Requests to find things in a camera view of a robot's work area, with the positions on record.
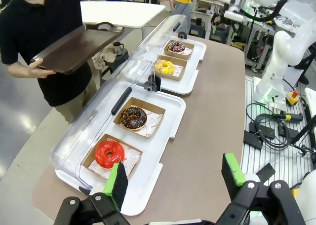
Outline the person's right hand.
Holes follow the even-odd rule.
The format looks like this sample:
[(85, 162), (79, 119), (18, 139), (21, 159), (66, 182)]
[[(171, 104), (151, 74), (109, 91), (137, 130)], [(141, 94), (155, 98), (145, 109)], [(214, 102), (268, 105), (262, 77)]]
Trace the person's right hand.
[(49, 75), (54, 75), (56, 72), (49, 71), (45, 69), (41, 69), (41, 64), (43, 62), (43, 59), (36, 60), (35, 62), (32, 62), (26, 70), (26, 78), (47, 78)]

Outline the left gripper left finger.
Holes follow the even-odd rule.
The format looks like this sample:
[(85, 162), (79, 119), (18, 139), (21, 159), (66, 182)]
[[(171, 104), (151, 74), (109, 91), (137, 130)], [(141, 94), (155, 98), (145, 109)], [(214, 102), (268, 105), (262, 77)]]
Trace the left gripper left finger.
[(55, 225), (128, 225), (120, 212), (128, 187), (128, 179), (122, 162), (115, 163), (102, 192), (86, 199), (67, 197), (58, 211)]

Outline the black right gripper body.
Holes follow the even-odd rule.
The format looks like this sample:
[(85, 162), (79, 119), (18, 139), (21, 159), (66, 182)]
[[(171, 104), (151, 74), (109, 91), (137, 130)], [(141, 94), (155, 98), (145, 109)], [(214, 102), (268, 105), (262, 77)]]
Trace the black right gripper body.
[(211, 22), (211, 25), (214, 27), (217, 27), (218, 25), (222, 24), (223, 23), (223, 14), (215, 12), (212, 15), (210, 22)]

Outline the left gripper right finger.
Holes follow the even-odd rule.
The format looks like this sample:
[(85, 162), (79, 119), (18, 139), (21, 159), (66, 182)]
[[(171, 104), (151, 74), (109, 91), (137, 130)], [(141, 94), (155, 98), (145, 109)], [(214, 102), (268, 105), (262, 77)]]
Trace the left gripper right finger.
[(285, 181), (269, 186), (247, 181), (233, 153), (224, 153), (222, 176), (231, 203), (217, 220), (217, 225), (242, 225), (251, 212), (261, 212), (269, 225), (304, 225), (297, 202)]

